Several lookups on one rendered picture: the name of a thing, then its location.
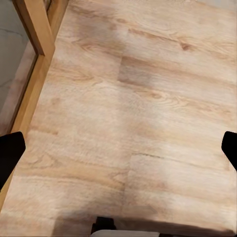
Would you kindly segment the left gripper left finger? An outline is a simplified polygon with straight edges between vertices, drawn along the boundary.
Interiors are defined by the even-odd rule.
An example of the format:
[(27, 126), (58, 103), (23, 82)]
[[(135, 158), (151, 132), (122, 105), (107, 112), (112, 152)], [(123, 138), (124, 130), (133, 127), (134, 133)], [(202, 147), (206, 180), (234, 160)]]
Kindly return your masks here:
[(0, 190), (26, 150), (21, 131), (0, 137)]

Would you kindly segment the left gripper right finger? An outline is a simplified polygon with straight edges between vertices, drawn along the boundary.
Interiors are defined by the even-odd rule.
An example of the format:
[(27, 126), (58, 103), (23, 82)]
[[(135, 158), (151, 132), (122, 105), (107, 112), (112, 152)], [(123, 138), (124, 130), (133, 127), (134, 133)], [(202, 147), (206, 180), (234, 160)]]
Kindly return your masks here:
[(237, 171), (237, 133), (226, 131), (221, 149)]

